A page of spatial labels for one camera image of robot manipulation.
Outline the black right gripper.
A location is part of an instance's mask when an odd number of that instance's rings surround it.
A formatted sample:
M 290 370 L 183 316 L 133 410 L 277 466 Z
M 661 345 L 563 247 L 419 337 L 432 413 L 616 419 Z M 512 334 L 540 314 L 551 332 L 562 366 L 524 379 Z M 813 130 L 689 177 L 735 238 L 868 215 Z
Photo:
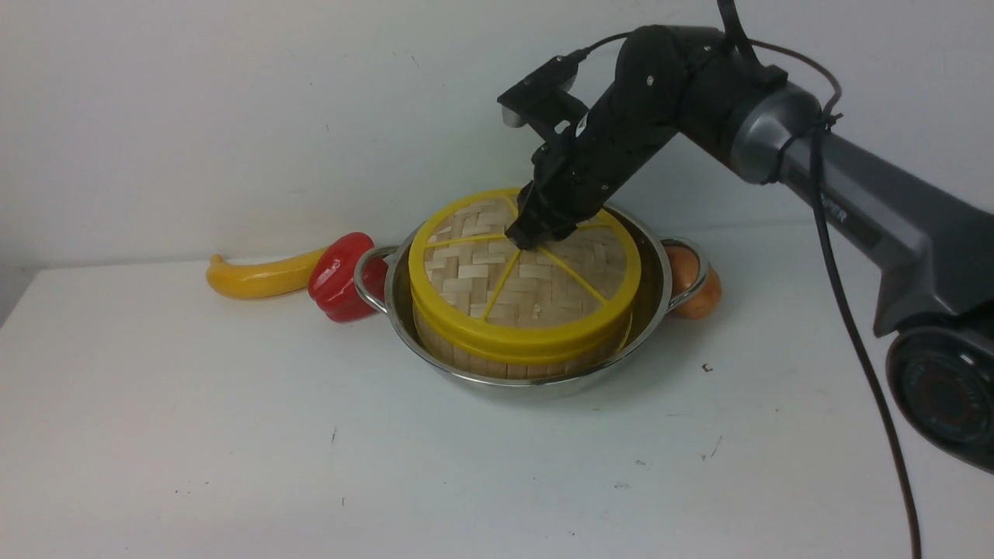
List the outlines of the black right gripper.
M 696 27 L 646 26 L 617 34 L 610 86 L 578 123 L 540 135 L 533 177 L 506 229 L 520 250 L 562 241 L 676 134 L 677 109 L 700 47 Z

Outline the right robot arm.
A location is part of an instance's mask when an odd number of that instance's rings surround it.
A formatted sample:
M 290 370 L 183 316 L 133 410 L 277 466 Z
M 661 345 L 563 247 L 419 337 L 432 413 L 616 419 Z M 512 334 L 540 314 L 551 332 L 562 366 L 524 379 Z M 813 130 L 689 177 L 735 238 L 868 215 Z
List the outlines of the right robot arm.
M 507 230 L 514 245 L 564 240 L 684 135 L 745 182 L 791 188 L 881 270 L 874 334 L 897 334 L 885 375 L 899 411 L 926 441 L 991 470 L 991 213 L 827 131 L 815 96 L 731 28 L 650 25 L 621 39 L 592 107 L 568 94 L 587 49 L 500 95 L 505 123 L 543 141 Z

